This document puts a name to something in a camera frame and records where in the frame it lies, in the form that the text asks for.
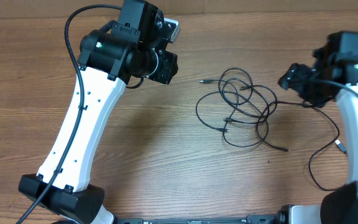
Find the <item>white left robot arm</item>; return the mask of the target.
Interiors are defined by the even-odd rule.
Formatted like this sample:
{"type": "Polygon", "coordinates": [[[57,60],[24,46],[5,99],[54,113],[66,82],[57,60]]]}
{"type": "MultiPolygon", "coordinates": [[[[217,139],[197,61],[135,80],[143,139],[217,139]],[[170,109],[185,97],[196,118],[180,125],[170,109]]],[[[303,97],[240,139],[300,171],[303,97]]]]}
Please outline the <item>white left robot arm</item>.
{"type": "Polygon", "coordinates": [[[147,1],[125,1],[117,20],[92,30],[71,61],[76,84],[62,126],[46,160],[25,174],[19,192],[65,217],[67,223],[116,223],[103,205],[104,190],[90,182],[94,155],[110,114],[132,77],[170,83],[178,71],[179,22],[147,1]]]}

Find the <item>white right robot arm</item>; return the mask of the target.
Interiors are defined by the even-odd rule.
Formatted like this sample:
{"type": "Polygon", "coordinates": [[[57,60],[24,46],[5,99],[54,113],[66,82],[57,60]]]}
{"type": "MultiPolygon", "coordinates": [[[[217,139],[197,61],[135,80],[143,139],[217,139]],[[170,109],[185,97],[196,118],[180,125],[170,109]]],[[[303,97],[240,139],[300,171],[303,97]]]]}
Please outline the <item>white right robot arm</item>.
{"type": "Polygon", "coordinates": [[[348,178],[345,185],[316,205],[287,205],[279,223],[358,223],[358,32],[328,35],[325,46],[313,52],[312,67],[294,63],[279,79],[312,107],[334,100],[341,114],[347,143],[348,178]]]}

